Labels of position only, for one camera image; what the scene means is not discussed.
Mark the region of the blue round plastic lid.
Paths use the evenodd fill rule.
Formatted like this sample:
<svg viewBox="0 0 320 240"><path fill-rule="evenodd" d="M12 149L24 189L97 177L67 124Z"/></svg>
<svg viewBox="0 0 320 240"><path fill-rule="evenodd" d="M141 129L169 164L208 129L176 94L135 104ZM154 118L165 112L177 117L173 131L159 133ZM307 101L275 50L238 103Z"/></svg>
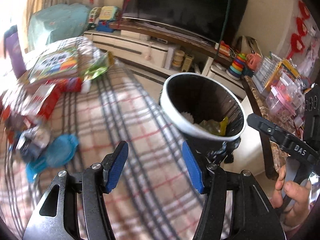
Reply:
<svg viewBox="0 0 320 240"><path fill-rule="evenodd" d="M66 165L74 157L78 145L78 138L74 134L62 134L55 138L36 160L27 163L27 181L33 183L44 170Z"/></svg>

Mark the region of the yellow green snack wrapper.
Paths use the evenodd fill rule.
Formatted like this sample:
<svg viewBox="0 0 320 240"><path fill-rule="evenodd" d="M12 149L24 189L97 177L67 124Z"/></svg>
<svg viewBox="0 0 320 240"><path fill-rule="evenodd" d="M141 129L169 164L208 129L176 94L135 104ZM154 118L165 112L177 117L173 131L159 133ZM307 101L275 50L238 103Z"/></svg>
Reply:
<svg viewBox="0 0 320 240"><path fill-rule="evenodd" d="M215 121L213 119L208 121L203 120L200 123L200 127L202 127L204 130L206 130L210 134L223 137L226 134L228 122L229 120L227 116L221 122Z"/></svg>

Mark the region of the white foam fruit net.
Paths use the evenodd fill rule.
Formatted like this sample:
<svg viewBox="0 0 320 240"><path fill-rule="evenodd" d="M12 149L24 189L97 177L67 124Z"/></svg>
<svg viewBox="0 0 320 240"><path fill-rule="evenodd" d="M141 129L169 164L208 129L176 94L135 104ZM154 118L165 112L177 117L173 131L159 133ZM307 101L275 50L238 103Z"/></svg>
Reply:
<svg viewBox="0 0 320 240"><path fill-rule="evenodd" d="M187 120L189 121L191 124L194 124L194 118L193 116L188 113L188 112L182 112L181 115Z"/></svg>

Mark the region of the white trash bin black bag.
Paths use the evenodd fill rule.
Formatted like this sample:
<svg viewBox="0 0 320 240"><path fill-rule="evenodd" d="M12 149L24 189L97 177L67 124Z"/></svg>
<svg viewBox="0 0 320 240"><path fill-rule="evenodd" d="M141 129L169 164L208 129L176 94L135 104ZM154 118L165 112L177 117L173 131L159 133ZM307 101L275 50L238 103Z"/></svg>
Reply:
<svg viewBox="0 0 320 240"><path fill-rule="evenodd" d="M191 146L210 161L230 164L233 152L245 130L244 109L237 97L217 81L195 73L178 73L166 79L159 98L163 112ZM190 113L194 124L182 112ZM225 136L210 134L200 123L203 120L221 122L228 117Z"/></svg>

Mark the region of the marble side counter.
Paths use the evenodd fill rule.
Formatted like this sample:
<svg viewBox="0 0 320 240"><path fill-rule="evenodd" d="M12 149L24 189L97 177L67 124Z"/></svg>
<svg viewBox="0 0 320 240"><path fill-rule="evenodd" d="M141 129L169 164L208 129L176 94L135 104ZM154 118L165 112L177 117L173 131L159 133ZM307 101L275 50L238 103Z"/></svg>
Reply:
<svg viewBox="0 0 320 240"><path fill-rule="evenodd" d="M242 85L253 113L257 116L254 121L250 120L249 122L257 126L260 135L265 174L268 179L276 180L278 178L278 171L286 163L288 154L284 152L278 144L273 142L271 136L277 135L281 139L284 139L283 135L275 131L276 126L295 133L294 123L292 120L283 123L270 113L265 98L260 94L251 77L247 75L244 76Z"/></svg>

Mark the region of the pink plastic storage box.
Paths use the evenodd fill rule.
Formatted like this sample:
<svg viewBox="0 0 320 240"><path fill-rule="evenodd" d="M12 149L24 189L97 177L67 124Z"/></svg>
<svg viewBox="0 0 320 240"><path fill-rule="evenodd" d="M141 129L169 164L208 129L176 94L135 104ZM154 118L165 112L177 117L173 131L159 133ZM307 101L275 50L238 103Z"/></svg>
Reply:
<svg viewBox="0 0 320 240"><path fill-rule="evenodd" d="M296 110L304 103L300 88L288 77L280 77L276 86L271 86L266 98L270 113L286 122L296 115Z"/></svg>

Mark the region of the red white small box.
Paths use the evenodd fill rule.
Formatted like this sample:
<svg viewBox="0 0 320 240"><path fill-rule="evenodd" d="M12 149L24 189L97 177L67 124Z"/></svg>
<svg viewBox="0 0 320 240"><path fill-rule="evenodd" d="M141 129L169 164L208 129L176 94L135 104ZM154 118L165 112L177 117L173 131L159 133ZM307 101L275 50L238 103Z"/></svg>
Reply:
<svg viewBox="0 0 320 240"><path fill-rule="evenodd" d="M47 121L59 100L61 91L56 84L40 85L31 95L22 86L9 90L3 98L1 118L6 120L11 114L20 115L31 122Z"/></svg>

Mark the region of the red toy telephone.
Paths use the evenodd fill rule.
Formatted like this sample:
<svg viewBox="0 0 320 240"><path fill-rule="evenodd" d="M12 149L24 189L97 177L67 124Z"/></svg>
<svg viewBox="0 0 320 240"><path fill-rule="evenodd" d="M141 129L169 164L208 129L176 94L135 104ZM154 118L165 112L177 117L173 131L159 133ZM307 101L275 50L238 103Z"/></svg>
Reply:
<svg viewBox="0 0 320 240"><path fill-rule="evenodd" d="M225 55L226 57L230 57L230 46L225 44L224 41L216 43L214 49L216 51L219 51L219 54Z"/></svg>

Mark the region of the colourful children's book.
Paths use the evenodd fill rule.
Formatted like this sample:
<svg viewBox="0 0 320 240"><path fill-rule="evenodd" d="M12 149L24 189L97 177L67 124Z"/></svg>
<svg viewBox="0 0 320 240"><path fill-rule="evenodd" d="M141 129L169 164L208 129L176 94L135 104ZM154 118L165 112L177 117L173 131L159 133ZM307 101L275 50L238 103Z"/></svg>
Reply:
<svg viewBox="0 0 320 240"><path fill-rule="evenodd" d="M79 52L76 47L66 47L52 53L41 55L31 69L30 84L74 75L78 73Z"/></svg>

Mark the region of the white TV cabinet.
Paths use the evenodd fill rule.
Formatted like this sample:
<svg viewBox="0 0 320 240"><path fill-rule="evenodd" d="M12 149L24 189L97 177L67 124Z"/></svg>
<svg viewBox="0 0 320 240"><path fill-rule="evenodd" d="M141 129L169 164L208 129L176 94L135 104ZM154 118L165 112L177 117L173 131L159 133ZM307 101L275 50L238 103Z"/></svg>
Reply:
<svg viewBox="0 0 320 240"><path fill-rule="evenodd" d="M178 72L172 67L175 47L153 40L140 40L121 35L120 31L106 33L89 30L84 36L101 50L111 51L116 57L143 65L158 72L172 75Z"/></svg>

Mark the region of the black flat television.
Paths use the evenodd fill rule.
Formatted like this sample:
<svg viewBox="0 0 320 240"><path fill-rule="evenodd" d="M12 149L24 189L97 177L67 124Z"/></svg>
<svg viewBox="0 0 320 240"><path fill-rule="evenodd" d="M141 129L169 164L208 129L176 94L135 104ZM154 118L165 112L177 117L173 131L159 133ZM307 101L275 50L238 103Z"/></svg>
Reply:
<svg viewBox="0 0 320 240"><path fill-rule="evenodd" d="M129 0L123 17L172 26L232 44L248 0Z"/></svg>

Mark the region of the purple water bottle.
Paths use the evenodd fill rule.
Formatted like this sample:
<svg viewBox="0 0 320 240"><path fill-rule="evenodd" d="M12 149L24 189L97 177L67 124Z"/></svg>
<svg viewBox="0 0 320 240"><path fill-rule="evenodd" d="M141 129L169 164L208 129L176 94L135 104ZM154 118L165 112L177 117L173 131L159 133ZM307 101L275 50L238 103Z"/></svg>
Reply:
<svg viewBox="0 0 320 240"><path fill-rule="evenodd" d="M18 38L17 25L11 26L3 36L4 57L10 57L12 70L19 79L27 70L23 60L20 42Z"/></svg>

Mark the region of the teal cloth covered furniture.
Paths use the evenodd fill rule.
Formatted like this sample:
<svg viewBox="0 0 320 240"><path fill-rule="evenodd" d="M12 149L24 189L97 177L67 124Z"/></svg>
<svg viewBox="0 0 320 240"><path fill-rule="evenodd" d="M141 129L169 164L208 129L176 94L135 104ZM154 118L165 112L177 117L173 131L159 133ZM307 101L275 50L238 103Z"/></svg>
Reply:
<svg viewBox="0 0 320 240"><path fill-rule="evenodd" d="M28 50L78 37L88 26L90 8L81 4L57 4L32 14L28 26Z"/></svg>

